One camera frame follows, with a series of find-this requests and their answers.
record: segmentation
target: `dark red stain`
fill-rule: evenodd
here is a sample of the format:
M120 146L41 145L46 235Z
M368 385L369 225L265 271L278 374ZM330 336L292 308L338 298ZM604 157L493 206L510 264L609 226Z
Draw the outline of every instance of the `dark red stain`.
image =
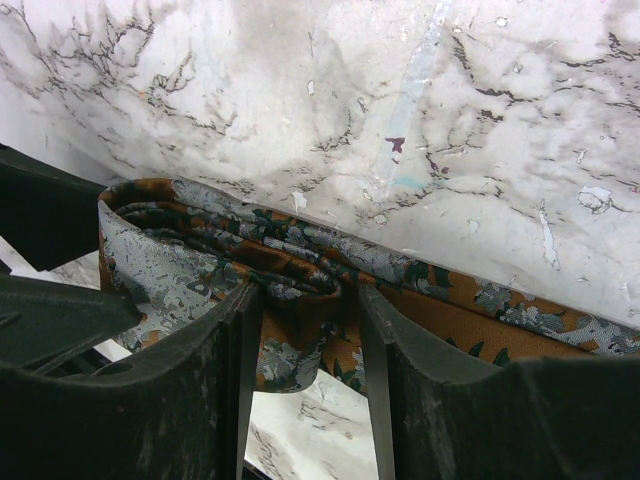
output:
M385 138L387 142L393 143L392 152L402 153L402 144L404 143L404 137L402 138Z

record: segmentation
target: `fabric strap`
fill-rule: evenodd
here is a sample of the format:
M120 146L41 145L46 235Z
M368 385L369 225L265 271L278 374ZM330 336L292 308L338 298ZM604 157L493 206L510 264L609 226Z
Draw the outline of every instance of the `fabric strap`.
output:
M242 203L196 182L143 179L99 198L101 288L130 295L131 351L201 317L239 284L266 297L257 389L308 387L323 368L365 393L358 286L496 365L538 355L632 354L638 332L450 272L327 227Z

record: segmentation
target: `camouflage fabric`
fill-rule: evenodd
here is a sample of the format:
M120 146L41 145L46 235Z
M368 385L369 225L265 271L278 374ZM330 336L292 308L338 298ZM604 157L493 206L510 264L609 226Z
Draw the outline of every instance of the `camouflage fabric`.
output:
M143 349L204 315L242 282L266 296L257 389L309 386L318 368L364 393L357 288L375 285L452 345L506 365L532 355L635 353L638 332L449 272L356 237L241 203L186 180L144 179L99 198L101 288L130 295Z

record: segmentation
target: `white marble table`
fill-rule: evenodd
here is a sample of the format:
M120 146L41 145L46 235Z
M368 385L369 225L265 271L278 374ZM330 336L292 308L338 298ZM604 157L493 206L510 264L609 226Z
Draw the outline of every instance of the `white marble table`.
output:
M640 326L640 6L3 0L0 143Z
M99 288L96 252L37 272L0 237L0 260L12 275ZM112 340L95 348L112 361L130 355ZM367 400L324 372L303 392L254 393L245 459L274 480L377 478Z

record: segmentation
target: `blue stain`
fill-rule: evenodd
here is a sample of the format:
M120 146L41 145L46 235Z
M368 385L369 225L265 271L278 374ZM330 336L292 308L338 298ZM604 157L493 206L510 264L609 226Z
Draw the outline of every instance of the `blue stain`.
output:
M398 177L394 182L394 185L400 185L401 187L417 188L418 190L422 190L429 184L425 182L421 182L413 177Z

